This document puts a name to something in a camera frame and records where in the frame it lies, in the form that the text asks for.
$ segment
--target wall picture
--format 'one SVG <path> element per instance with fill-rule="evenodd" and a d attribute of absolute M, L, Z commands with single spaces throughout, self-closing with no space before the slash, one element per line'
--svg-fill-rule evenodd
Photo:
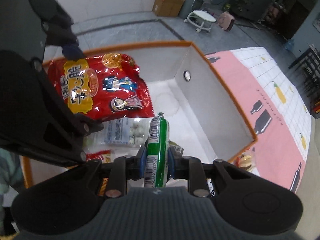
<path fill-rule="evenodd" d="M 316 27 L 318 32 L 320 32 L 320 13 L 318 14 L 317 18 L 313 22 L 313 26 Z"/>

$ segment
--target stool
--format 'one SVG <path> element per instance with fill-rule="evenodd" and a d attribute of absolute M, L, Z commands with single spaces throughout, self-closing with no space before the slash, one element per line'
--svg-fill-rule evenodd
<path fill-rule="evenodd" d="M 193 21 L 190 20 L 190 17 L 196 17 L 202 20 L 201 25 L 198 25 L 194 23 Z M 209 13 L 205 11 L 199 11 L 199 10 L 194 10 L 193 12 L 189 13 L 188 17 L 184 20 L 185 23 L 189 22 L 192 25 L 196 26 L 196 33 L 199 33 L 201 30 L 205 30 L 210 32 L 211 30 L 211 24 L 216 22 L 217 20 Z M 205 28 L 204 22 L 208 22 L 210 24 L 210 28 Z"/>

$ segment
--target yellow label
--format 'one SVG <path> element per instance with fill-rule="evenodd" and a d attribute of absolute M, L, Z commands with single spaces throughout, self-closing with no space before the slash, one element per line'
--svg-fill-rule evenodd
<path fill-rule="evenodd" d="M 65 75 L 60 79 L 63 99 L 68 98 L 68 107 L 73 113 L 86 114 L 93 105 L 87 60 L 67 61 L 63 70 Z"/>

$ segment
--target storage box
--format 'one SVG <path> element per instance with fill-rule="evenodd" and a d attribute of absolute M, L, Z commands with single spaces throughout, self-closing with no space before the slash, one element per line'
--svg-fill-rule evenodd
<path fill-rule="evenodd" d="M 177 17 L 185 0 L 155 0 L 152 11 L 157 16 Z"/>

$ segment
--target screw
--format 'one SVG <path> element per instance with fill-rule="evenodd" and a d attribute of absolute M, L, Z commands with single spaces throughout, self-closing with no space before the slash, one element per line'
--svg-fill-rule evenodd
<path fill-rule="evenodd" d="M 42 23 L 42 28 L 45 32 L 47 32 L 49 30 L 49 25 L 46 22 Z"/>
<path fill-rule="evenodd" d="M 85 123 L 83 125 L 83 128 L 85 129 L 86 132 L 89 132 L 89 125 L 88 124 Z"/>
<path fill-rule="evenodd" d="M 85 154 L 85 152 L 81 152 L 80 157 L 84 162 L 87 160 L 87 155 Z"/>
<path fill-rule="evenodd" d="M 32 64 L 36 71 L 40 72 L 42 70 L 42 64 L 39 60 L 35 59 Z"/>
<path fill-rule="evenodd" d="M 193 192 L 193 195 L 195 195 L 196 197 L 207 197 L 209 195 L 209 191 L 207 191 L 206 189 L 196 189 Z"/>
<path fill-rule="evenodd" d="M 106 192 L 107 197 L 117 198 L 121 196 L 121 192 L 117 189 L 111 189 Z"/>

